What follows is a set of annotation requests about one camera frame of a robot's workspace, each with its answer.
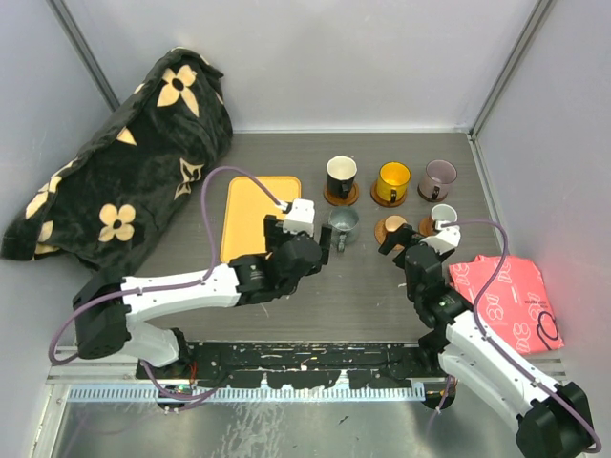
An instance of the tabletop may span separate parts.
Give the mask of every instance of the tabletop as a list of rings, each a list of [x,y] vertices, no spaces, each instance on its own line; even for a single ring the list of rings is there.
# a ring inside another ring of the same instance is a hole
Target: tabletop
[[[327,222],[333,208],[323,196],[326,165],[334,156],[352,157],[358,166],[360,197],[354,208],[360,216],[359,239],[345,253],[332,250],[321,273],[303,278],[290,297],[265,304],[230,309],[200,309],[151,321],[158,327],[178,327],[187,340],[415,342],[428,332],[407,299],[405,275],[392,255],[378,254],[375,223],[401,215],[417,227],[432,209],[416,191],[427,163],[450,161],[458,178],[444,201],[460,219],[488,218],[481,182],[464,134],[237,134],[219,165],[239,166],[258,176],[294,176],[302,183],[302,197],[315,202],[316,228]],[[380,167],[399,161],[411,169],[408,197],[399,207],[377,205],[369,188]],[[229,181],[235,175],[215,177],[207,205],[217,245],[221,233]],[[163,276],[206,269],[210,250],[201,219],[199,186],[174,217],[166,234],[137,272]],[[447,262],[493,255],[498,246],[493,229],[465,226],[460,246]]]

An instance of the white panel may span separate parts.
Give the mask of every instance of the white panel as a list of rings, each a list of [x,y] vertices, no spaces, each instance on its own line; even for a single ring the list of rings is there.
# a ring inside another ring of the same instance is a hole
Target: white panel
[[[535,3],[67,1],[119,98],[188,47],[240,130],[470,127]]]
[[[557,2],[480,138],[513,251],[543,271],[567,372],[586,389],[607,448],[609,24],[609,2]]]
[[[0,7],[0,231],[110,113],[42,0]],[[75,261],[0,260],[2,456],[26,456],[49,371],[47,345],[89,278]]]

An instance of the brown coaster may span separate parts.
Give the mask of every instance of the brown coaster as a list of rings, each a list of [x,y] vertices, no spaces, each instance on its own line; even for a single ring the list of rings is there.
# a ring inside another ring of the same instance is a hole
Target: brown coaster
[[[405,202],[406,198],[408,198],[408,191],[406,190],[405,194],[399,200],[397,200],[394,203],[390,203],[390,202],[388,202],[386,200],[383,200],[382,198],[380,198],[378,196],[378,193],[375,190],[376,183],[377,183],[377,179],[375,181],[373,181],[373,185],[371,186],[371,198],[373,198],[373,200],[375,200],[375,203],[377,203],[378,205],[381,205],[381,206],[387,207],[387,208],[398,207],[403,202]]]
[[[419,195],[421,198],[423,198],[423,199],[424,199],[426,202],[432,202],[432,203],[435,203],[435,202],[443,202],[443,201],[446,199],[446,197],[448,196],[448,195],[446,194],[444,197],[442,197],[442,198],[437,198],[437,199],[435,199],[435,200],[433,200],[433,199],[431,199],[431,198],[427,198],[427,197],[426,197],[424,194],[422,194],[422,193],[420,192],[420,186],[418,186],[418,195]]]
[[[431,217],[424,217],[420,221],[420,224],[418,224],[418,232],[426,237],[430,237],[435,234],[435,232],[432,230],[432,218]]]
[[[359,185],[356,183],[352,183],[352,189],[350,189],[350,192],[348,193],[348,197],[347,198],[337,198],[335,196],[332,196],[328,190],[327,190],[327,186],[325,186],[325,199],[327,200],[328,203],[330,203],[331,205],[335,205],[337,206],[342,206],[342,205],[352,205],[354,202],[356,202],[359,199]]]
[[[392,227],[389,227],[386,224],[388,219],[392,219],[392,221],[389,221]],[[384,243],[384,240],[386,239],[386,234],[388,233],[389,229],[396,230],[399,228],[399,226],[401,226],[401,224],[405,224],[405,223],[407,223],[407,221],[403,217],[399,217],[398,215],[393,215],[388,218],[380,219],[375,224],[375,228],[373,229],[373,234],[375,235],[375,239],[378,241],[379,244]],[[394,245],[394,248],[392,248],[392,250],[394,251],[400,251],[402,249],[403,249],[403,245]]]

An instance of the black blanket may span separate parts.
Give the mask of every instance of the black blanket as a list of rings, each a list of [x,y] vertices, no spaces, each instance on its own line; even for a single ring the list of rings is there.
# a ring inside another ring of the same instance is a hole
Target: black blanket
[[[6,230],[0,255],[73,253],[128,275],[228,150],[220,78],[197,53],[174,49],[76,158],[55,172]]]

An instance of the yellow tray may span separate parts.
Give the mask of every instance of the yellow tray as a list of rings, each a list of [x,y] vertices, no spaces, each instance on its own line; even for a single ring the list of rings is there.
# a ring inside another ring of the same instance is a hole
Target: yellow tray
[[[291,202],[302,195],[302,183],[296,177],[257,178],[280,200]],[[248,177],[233,178],[229,183],[222,228],[222,262],[230,262],[241,255],[264,253],[265,215],[284,219],[283,212]]]

